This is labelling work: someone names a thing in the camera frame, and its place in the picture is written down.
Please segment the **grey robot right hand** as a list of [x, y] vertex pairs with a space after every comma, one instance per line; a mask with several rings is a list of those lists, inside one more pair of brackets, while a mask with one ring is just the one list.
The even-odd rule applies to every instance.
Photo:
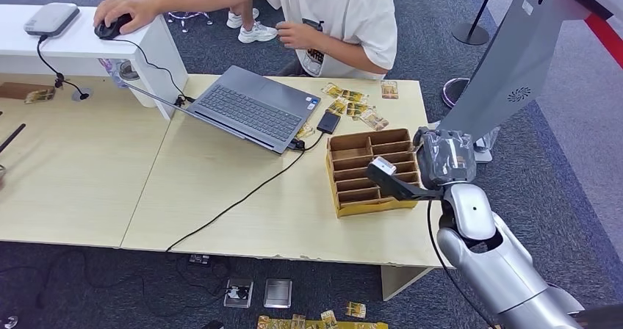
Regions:
[[426, 189], [437, 190], [445, 184], [475, 179], [477, 164], [470, 134], [420, 127], [413, 146], [420, 180]]

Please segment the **person's left hand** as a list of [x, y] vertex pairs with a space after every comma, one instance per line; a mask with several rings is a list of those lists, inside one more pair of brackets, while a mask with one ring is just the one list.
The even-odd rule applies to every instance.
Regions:
[[283, 21], [276, 24], [278, 39], [287, 48], [314, 48], [320, 34], [315, 28], [303, 23]]

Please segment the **person's right hand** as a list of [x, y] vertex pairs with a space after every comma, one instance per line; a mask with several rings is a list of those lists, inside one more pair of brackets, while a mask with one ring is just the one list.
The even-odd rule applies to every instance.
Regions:
[[132, 20], [120, 28], [120, 33], [126, 35], [151, 23], [159, 14], [158, 6], [159, 0], [104, 0], [96, 8], [93, 25], [110, 26], [122, 15], [130, 14]]

